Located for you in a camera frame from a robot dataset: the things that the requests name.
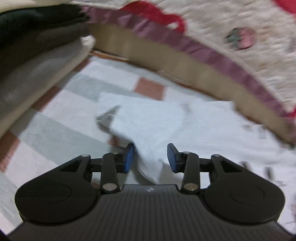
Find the white quilted bear bedspread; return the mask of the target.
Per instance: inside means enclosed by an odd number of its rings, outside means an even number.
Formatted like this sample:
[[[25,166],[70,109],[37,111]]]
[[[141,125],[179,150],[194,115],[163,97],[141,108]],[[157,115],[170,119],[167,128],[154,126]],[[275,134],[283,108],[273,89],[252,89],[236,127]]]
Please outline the white quilted bear bedspread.
[[[142,16],[249,70],[295,117],[295,14],[285,1],[78,1]]]

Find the dark grey folded sweater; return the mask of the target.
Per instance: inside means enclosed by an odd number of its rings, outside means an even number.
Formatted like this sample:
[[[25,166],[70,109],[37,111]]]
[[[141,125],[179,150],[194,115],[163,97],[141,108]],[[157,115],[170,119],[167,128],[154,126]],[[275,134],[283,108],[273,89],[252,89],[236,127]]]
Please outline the dark grey folded sweater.
[[[1,35],[1,78],[40,54],[89,34],[85,23],[24,34]]]

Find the light grey abc t-shirt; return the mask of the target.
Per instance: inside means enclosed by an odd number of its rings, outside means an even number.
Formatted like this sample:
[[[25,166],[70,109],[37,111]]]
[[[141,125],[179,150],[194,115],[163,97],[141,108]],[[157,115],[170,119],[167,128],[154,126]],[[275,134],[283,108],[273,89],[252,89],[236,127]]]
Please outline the light grey abc t-shirt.
[[[134,143],[138,171],[147,180],[181,182],[182,174],[174,174],[169,166],[169,143],[201,158],[220,154],[281,188],[285,207],[279,222],[295,232],[295,150],[264,126],[239,115],[232,102],[180,103],[102,93],[98,110],[102,128]]]

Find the checkered cartoon floor rug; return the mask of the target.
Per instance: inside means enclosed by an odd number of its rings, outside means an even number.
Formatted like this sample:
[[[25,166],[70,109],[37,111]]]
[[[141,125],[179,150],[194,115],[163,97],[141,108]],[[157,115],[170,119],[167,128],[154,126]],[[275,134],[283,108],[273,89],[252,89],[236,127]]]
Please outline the checkered cartoon floor rug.
[[[1,138],[1,230],[8,234],[22,223],[16,191],[28,181],[82,154],[101,158],[119,152],[129,141],[102,128],[99,96],[118,94],[155,101],[217,101],[150,71],[91,56],[42,96]],[[138,154],[120,184],[151,185],[137,168]]]

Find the beige bed frame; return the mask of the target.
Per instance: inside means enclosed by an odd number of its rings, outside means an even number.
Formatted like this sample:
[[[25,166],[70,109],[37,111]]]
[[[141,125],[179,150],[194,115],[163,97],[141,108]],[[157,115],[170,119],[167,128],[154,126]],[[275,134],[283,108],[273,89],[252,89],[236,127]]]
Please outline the beige bed frame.
[[[154,23],[134,27],[96,23],[90,31],[96,49],[216,99],[231,100],[243,115],[295,144],[295,123],[280,102],[257,77],[222,54]]]

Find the grey cream folded garment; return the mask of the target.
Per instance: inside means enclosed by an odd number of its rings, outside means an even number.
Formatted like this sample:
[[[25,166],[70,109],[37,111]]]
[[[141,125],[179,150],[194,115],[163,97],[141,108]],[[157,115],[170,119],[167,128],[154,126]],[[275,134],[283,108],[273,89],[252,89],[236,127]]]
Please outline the grey cream folded garment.
[[[1,81],[1,136],[53,85],[82,63],[95,45],[92,35],[53,48]]]

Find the black folded garment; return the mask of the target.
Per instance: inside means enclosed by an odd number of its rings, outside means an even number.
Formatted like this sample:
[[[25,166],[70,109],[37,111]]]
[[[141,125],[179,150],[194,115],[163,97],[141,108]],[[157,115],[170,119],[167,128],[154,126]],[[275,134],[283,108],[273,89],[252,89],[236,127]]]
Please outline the black folded garment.
[[[1,13],[1,61],[27,48],[35,56],[72,42],[87,32],[89,17],[78,5],[57,4],[12,9]]]

